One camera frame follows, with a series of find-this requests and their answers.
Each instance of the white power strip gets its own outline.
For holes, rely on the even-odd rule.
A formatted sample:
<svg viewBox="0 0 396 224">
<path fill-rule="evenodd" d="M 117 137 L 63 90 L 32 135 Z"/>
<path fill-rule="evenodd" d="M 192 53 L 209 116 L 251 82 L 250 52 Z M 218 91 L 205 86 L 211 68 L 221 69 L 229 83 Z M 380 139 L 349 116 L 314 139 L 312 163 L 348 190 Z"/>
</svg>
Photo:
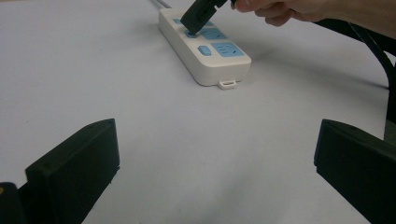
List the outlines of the white power strip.
<svg viewBox="0 0 396 224">
<path fill-rule="evenodd" d="M 248 73 L 251 59 L 212 22 L 196 35 L 181 24 L 185 10 L 162 8 L 160 30 L 194 79 L 203 86 L 232 89 Z"/>
</svg>

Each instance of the black cable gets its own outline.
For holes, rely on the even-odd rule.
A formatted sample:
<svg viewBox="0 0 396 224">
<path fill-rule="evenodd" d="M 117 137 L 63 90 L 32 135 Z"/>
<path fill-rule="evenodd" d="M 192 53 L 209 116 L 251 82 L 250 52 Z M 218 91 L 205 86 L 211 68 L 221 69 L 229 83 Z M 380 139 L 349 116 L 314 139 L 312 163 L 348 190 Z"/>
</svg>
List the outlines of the black cable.
<svg viewBox="0 0 396 224">
<path fill-rule="evenodd" d="M 367 45 L 370 51 L 381 63 L 382 67 L 385 70 L 385 73 L 387 74 L 389 90 L 393 91 L 395 85 L 394 78 L 396 73 L 396 64 L 395 67 L 393 67 L 393 64 L 390 61 L 388 55 L 376 44 L 375 40 L 370 36 L 366 29 L 352 23 L 350 23 L 349 25 L 356 33 L 356 35 L 361 39 L 361 41 Z"/>
</svg>

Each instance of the hand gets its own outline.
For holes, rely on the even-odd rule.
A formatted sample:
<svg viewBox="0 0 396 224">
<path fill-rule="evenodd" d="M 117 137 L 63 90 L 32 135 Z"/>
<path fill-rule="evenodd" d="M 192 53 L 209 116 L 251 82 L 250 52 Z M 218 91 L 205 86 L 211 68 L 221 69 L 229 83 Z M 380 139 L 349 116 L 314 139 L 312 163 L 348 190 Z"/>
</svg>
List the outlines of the hand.
<svg viewBox="0 0 396 224">
<path fill-rule="evenodd" d="M 326 3 L 327 0 L 237 0 L 232 8 L 240 12 L 254 11 L 268 24 L 281 26 L 290 18 L 299 21 L 325 19 Z"/>
</svg>

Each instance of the white surface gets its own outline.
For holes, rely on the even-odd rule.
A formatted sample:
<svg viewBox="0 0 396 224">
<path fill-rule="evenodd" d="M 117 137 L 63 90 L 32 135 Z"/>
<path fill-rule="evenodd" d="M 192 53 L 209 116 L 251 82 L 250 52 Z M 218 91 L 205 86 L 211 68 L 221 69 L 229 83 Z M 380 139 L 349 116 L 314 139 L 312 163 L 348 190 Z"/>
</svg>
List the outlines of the white surface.
<svg viewBox="0 0 396 224">
<path fill-rule="evenodd" d="M 382 138 L 375 57 L 310 23 L 227 6 L 212 21 L 252 58 L 235 90 L 196 84 L 149 0 L 1 3 L 0 181 L 20 187 L 33 161 L 115 118 L 120 170 L 84 223 L 367 223 L 313 159 L 322 119 Z"/>
</svg>

